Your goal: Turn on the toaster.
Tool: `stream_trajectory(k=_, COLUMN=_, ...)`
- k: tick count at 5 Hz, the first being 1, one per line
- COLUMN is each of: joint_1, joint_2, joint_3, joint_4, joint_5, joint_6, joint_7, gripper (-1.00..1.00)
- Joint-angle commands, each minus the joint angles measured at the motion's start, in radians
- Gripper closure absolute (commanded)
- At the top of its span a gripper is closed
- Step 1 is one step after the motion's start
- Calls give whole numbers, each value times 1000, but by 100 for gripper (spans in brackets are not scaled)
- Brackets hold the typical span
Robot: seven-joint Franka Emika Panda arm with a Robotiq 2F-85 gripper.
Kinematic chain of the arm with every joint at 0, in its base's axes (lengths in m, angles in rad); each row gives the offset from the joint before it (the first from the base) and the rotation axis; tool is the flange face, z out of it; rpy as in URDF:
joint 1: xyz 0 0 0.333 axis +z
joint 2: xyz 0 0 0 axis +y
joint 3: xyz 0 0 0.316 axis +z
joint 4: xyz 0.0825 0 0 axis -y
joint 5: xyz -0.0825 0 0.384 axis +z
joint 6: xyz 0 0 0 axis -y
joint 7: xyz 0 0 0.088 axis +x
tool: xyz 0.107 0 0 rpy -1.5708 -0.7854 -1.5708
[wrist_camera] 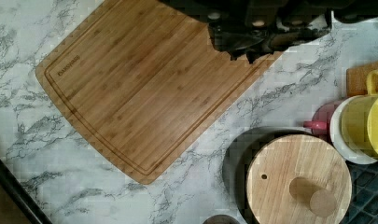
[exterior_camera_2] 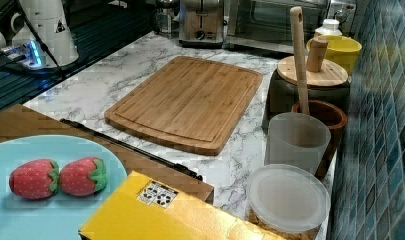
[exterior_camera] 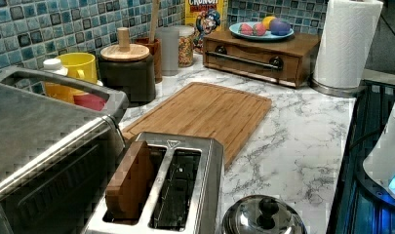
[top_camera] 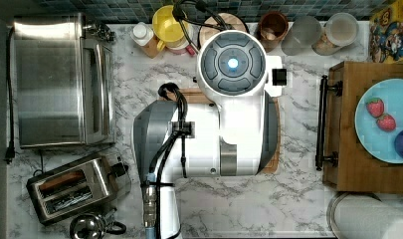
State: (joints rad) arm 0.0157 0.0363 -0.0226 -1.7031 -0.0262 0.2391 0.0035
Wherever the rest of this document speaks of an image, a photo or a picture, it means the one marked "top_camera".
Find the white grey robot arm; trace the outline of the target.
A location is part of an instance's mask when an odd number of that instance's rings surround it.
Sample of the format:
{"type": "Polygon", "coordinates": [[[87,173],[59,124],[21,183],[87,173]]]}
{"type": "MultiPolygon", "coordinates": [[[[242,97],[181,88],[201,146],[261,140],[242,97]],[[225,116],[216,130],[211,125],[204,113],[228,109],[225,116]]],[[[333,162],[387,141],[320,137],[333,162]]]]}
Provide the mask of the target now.
{"type": "Polygon", "coordinates": [[[202,46],[196,79],[207,103],[166,83],[133,123],[146,239],[182,239],[175,180],[256,175],[278,150],[281,57],[248,33],[223,31],[202,46]]]}

